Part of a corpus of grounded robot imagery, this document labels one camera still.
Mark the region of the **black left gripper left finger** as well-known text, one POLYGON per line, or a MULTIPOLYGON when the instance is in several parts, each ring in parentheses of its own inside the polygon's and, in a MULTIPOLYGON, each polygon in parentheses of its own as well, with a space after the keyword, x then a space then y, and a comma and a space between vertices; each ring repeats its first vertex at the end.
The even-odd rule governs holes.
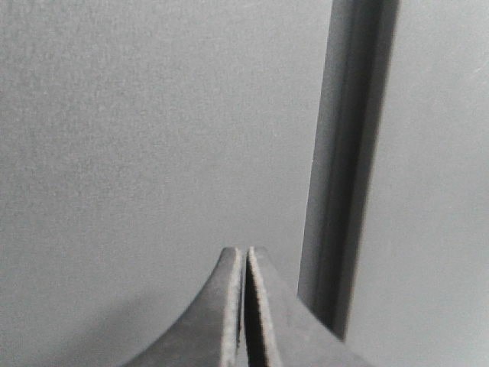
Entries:
POLYGON ((242 268, 241 251, 224 248, 209 278, 178 320, 126 366, 234 366, 242 268))

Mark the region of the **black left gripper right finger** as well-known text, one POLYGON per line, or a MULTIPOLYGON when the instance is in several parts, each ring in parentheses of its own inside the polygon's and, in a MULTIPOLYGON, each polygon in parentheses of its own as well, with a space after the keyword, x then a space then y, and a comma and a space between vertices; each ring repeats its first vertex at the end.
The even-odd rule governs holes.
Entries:
POLYGON ((267 250, 246 258, 244 332, 250 366, 368 366, 287 286, 267 250))

